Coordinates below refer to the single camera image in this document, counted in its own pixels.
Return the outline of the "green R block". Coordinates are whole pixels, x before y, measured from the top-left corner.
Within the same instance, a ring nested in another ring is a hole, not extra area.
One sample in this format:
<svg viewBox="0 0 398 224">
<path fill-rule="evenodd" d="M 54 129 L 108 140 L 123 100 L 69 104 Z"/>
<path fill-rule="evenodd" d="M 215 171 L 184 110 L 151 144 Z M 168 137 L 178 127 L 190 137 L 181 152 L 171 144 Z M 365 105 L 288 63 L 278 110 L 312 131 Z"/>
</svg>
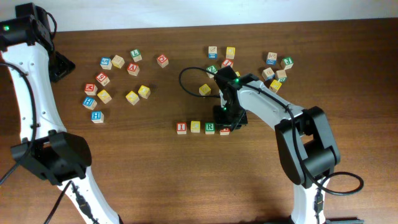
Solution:
<svg viewBox="0 0 398 224">
<path fill-rule="evenodd" d="M 215 123 L 205 123 L 205 134 L 214 134 L 215 133 Z"/>
</svg>

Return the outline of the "yellow C block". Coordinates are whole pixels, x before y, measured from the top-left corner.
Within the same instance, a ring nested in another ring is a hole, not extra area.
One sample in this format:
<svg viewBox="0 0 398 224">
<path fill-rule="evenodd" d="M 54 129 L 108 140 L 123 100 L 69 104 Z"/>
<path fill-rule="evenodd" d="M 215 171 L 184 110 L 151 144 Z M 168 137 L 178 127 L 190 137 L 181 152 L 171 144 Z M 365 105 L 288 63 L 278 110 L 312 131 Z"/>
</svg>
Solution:
<svg viewBox="0 0 398 224">
<path fill-rule="evenodd" d="M 201 122 L 199 121 L 191 121 L 190 123 L 190 130 L 192 133 L 199 133 L 201 130 Z"/>
</svg>

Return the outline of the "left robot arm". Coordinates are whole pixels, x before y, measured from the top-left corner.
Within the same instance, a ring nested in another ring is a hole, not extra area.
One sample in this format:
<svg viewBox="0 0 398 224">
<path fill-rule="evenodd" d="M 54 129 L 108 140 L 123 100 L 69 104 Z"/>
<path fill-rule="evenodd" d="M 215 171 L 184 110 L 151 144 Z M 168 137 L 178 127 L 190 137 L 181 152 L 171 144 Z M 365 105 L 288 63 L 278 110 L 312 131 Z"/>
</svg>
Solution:
<svg viewBox="0 0 398 224">
<path fill-rule="evenodd" d="M 53 16 L 32 2 L 15 12 L 1 22 L 1 65 L 11 75 L 21 117 L 21 143 L 11 148 L 15 165 L 58 187 L 86 223 L 121 223 L 95 182 L 88 143 L 67 132 L 57 111 L 51 84 L 75 64 L 55 50 Z"/>
</svg>

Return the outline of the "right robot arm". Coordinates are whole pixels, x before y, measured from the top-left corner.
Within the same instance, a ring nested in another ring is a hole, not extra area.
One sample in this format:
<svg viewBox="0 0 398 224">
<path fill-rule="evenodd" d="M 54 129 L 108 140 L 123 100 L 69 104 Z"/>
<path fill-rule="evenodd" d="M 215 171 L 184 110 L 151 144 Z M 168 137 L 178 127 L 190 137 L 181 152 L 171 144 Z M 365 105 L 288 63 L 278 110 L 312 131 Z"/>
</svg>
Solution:
<svg viewBox="0 0 398 224">
<path fill-rule="evenodd" d="M 250 111 L 274 130 L 280 164 L 294 186 L 288 223 L 326 223 L 326 186 L 341 156 L 323 110 L 293 105 L 257 76 L 239 77 L 231 67 L 219 69 L 214 79 L 221 100 L 213 110 L 217 127 L 240 129 Z"/>
</svg>

